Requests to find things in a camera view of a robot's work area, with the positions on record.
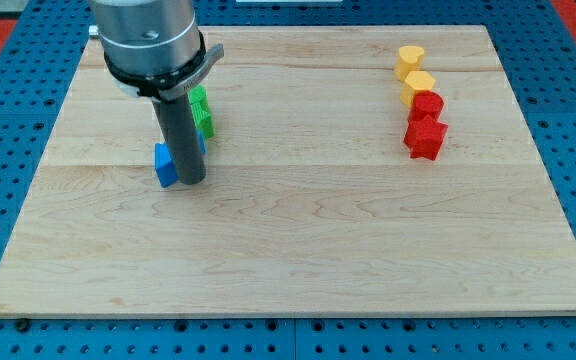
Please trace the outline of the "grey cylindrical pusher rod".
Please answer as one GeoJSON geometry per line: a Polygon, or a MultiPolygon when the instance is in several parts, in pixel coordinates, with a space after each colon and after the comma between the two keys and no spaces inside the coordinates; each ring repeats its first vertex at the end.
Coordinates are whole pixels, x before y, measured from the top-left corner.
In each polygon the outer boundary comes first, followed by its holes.
{"type": "Polygon", "coordinates": [[[152,104],[179,181],[200,183],[206,168],[188,97],[153,99],[152,104]]]}

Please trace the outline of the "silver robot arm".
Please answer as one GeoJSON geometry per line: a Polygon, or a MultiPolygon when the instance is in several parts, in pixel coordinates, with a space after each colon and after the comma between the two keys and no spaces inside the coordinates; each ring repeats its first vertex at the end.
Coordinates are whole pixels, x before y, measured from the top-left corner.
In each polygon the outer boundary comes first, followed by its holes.
{"type": "Polygon", "coordinates": [[[151,100],[179,181],[201,182],[206,167],[189,92],[224,47],[206,46],[191,0],[90,0],[89,7],[111,75],[151,100]]]}

